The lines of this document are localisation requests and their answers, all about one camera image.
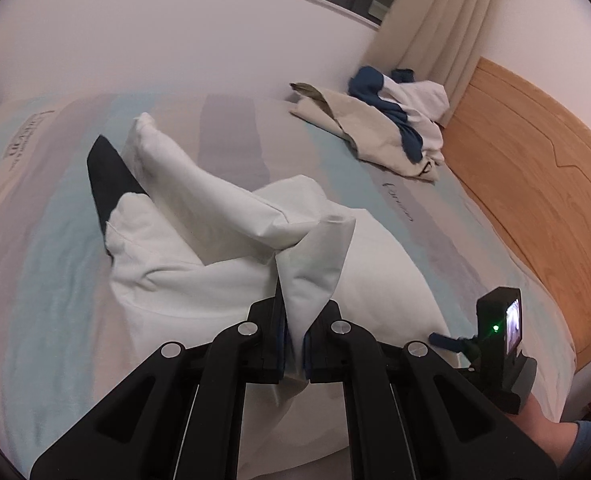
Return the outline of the person's right hand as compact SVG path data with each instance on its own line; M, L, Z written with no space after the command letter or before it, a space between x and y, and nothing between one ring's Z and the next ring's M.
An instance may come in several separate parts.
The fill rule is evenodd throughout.
M507 414L507 418L535 442L557 466L561 466L568 457L579 433L579 425L576 422L549 420L533 394L529 395L518 415Z

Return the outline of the right forearm blue sleeve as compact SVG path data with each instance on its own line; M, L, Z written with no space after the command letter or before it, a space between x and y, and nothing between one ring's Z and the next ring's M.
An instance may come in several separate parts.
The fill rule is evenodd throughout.
M591 450L591 420L577 420L577 435L571 450L559 467L561 477L566 476L580 465Z

